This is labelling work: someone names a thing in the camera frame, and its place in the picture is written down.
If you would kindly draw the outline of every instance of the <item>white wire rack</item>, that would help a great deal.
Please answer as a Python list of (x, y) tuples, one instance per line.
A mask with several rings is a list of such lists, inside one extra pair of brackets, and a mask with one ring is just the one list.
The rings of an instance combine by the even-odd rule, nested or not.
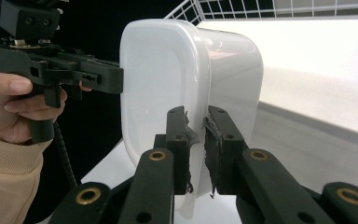
[(185, 0), (166, 19), (190, 21), (358, 17), (358, 0)]

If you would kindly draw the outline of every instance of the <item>person's arm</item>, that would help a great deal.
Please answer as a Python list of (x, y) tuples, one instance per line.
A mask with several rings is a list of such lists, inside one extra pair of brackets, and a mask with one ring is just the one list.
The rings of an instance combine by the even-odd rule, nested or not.
[(28, 119), (56, 119), (62, 107), (45, 105), (43, 95), (18, 100), (32, 90), (25, 77), (0, 74), (0, 223), (22, 223), (35, 196), (43, 150), (51, 141), (33, 144)]

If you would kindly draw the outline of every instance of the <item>fingernail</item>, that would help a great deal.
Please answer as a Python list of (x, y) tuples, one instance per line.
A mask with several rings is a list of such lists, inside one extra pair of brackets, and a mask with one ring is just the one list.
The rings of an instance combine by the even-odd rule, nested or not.
[(4, 106), (7, 112), (21, 112), (24, 108), (24, 103), (18, 101), (12, 101)]
[(25, 92), (30, 88), (31, 81), (25, 78), (14, 79), (10, 83), (10, 88), (13, 91)]

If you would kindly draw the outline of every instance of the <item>ribbed sleeve cuff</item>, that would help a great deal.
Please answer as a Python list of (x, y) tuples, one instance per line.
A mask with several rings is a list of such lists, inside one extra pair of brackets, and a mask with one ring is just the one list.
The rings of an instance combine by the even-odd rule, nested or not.
[(42, 153), (50, 141), (20, 146), (0, 141), (0, 173), (8, 175), (29, 174), (42, 160)]

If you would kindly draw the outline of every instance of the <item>black background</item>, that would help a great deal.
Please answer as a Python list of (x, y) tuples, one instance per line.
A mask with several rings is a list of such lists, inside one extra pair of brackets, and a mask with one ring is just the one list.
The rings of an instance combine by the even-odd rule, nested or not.
[[(131, 21), (164, 18), (181, 0), (71, 0), (62, 8), (60, 30), (53, 42), (82, 49), (97, 58), (118, 62), (122, 31)], [(58, 122), (77, 180), (86, 175), (121, 138), (119, 95), (84, 92), (82, 101), (68, 99)], [(48, 217), (69, 190), (54, 144), (44, 153), (36, 198), (25, 223)]]

